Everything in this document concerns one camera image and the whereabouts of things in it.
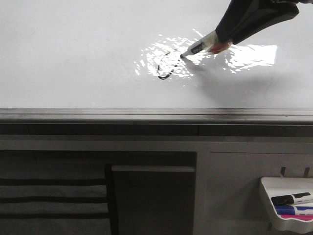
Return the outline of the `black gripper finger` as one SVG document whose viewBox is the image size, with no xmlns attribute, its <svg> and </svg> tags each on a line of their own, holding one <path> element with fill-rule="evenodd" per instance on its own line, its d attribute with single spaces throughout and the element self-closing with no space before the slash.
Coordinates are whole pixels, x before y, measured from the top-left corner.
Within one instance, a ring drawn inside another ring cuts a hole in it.
<svg viewBox="0 0 313 235">
<path fill-rule="evenodd" d="M 221 43 L 234 45 L 299 14 L 297 0 L 232 0 L 215 29 Z"/>
</svg>

